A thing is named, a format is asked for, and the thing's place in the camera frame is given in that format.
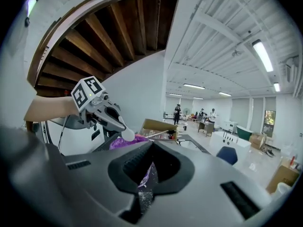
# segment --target chair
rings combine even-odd
[[[227,146],[223,146],[216,156],[231,165],[234,165],[238,161],[236,150]]]

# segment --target window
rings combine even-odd
[[[275,120],[276,112],[266,110],[264,116],[263,133],[265,133],[268,137],[273,137]]]

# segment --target human arm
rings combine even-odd
[[[36,96],[28,108],[24,120],[40,122],[71,114],[79,114],[71,96],[52,98]]]

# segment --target purple plastic bag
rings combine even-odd
[[[136,144],[139,142],[144,142],[144,141],[149,141],[149,140],[141,135],[135,135],[133,141],[126,141],[123,138],[118,138],[110,143],[109,150],[127,147],[127,146],[130,146],[130,145],[133,145],[133,144]],[[144,178],[142,179],[142,181],[140,182],[140,185],[138,187],[142,187],[143,185],[145,185],[147,183],[150,170],[151,170],[151,167],[148,168],[146,175],[144,176]]]

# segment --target person in black clothing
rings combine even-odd
[[[181,105],[180,104],[177,104],[177,107],[175,107],[175,118],[174,118],[174,125],[176,124],[179,124],[179,117],[180,117],[180,111],[181,111]]]

